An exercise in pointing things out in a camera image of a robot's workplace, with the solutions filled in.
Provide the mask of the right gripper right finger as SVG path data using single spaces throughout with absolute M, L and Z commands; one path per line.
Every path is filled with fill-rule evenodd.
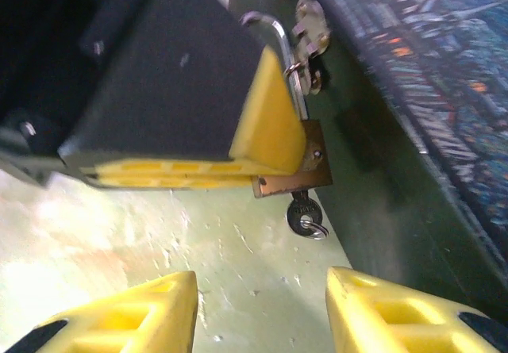
M 347 267 L 327 272 L 335 353 L 508 353 L 508 327 L 479 310 Z

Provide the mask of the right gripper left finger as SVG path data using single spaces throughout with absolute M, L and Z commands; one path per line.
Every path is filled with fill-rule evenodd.
M 4 353 L 192 353 L 193 271 L 180 271 L 57 313 Z

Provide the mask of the small silver key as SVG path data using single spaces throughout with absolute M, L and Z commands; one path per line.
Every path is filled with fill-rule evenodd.
M 291 195 L 286 219 L 292 232 L 312 240 L 325 239 L 329 230 L 322 224 L 321 206 L 309 196 L 307 190 L 294 191 Z

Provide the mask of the brass padlock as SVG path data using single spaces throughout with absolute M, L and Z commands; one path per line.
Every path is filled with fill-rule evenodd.
M 297 16 L 297 24 L 292 29 L 292 34 L 298 39 L 296 47 L 291 46 L 284 27 L 273 16 L 251 11 L 242 16 L 241 24 L 265 25 L 274 32 L 282 52 L 284 76 L 306 134 L 306 151 L 297 172 L 290 176 L 265 175 L 253 179 L 255 197 L 301 192 L 332 184 L 321 125 L 310 119 L 305 101 L 306 95 L 317 94 L 322 87 L 323 70 L 315 67 L 315 60 L 326 50 L 320 43 L 329 44 L 329 30 L 324 17 L 318 13 Z

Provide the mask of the starry night painted tin box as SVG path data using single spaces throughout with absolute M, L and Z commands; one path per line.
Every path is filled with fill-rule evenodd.
M 308 99 L 352 267 L 508 312 L 508 0 L 315 0 L 331 31 Z M 287 28 L 298 0 L 229 0 Z

